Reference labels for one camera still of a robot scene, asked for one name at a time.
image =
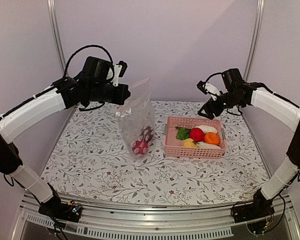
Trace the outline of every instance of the white wall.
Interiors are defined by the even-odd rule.
[[[87,44],[108,49],[127,62],[122,82],[152,79],[152,99],[203,101],[199,80],[239,68],[244,72],[257,1],[246,0],[58,0],[56,11],[66,58]],[[76,75],[88,55],[76,56]],[[213,82],[223,87],[220,77]]]
[[[249,82],[264,82],[273,91],[300,105],[300,0],[265,1]],[[274,173],[293,134],[261,110],[246,108],[244,115]],[[300,223],[300,183],[295,181],[288,190]]]
[[[0,0],[0,114],[60,78],[47,2]],[[41,173],[69,111],[29,129],[17,141],[23,162]],[[0,173],[0,240],[9,237],[23,190]]]

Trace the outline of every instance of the leaf pattern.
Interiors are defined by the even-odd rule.
[[[76,110],[58,140],[42,179],[58,192],[134,204],[207,205],[250,200],[268,175],[240,116],[224,112],[228,149],[220,159],[168,157],[163,138],[167,116],[198,117],[199,102],[153,101],[155,141],[145,160],[134,161],[124,145],[117,106]]]

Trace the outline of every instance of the ventilation grille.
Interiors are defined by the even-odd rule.
[[[26,219],[29,222],[53,228],[54,222],[44,216],[27,213]],[[216,230],[185,233],[126,233],[119,231],[99,230],[93,227],[77,226],[76,232],[64,230],[66,233],[76,234],[84,237],[91,237],[99,240],[213,240],[232,237],[230,227]]]

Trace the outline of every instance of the robotic arm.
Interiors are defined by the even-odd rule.
[[[208,83],[210,77],[215,75],[222,76],[226,93]],[[271,179],[254,194],[253,203],[233,208],[236,223],[271,215],[274,213],[273,199],[292,183],[300,170],[300,107],[272,92],[264,83],[245,82],[237,68],[215,73],[210,77],[197,84],[204,94],[211,95],[199,110],[200,116],[213,119],[225,109],[234,106],[244,108],[249,105],[266,111],[294,132],[283,163]]]
[[[130,92],[128,85],[118,84],[118,79],[126,69],[127,64],[123,61],[113,65],[89,56],[76,77],[63,77],[53,82],[43,92],[0,116],[0,172],[10,175],[35,196],[40,202],[41,214],[78,222],[82,209],[74,202],[62,203],[53,187],[23,164],[14,140],[46,117],[78,103],[84,107],[90,102],[100,102],[101,106],[105,102],[123,105]]]

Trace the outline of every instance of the table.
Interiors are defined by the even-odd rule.
[[[241,116],[224,112],[228,149],[220,159],[167,157],[167,116],[198,117],[199,102],[153,101],[155,150],[133,161],[120,136],[117,106],[78,109],[42,173],[58,192],[98,200],[146,205],[207,205],[251,200],[269,178]]]

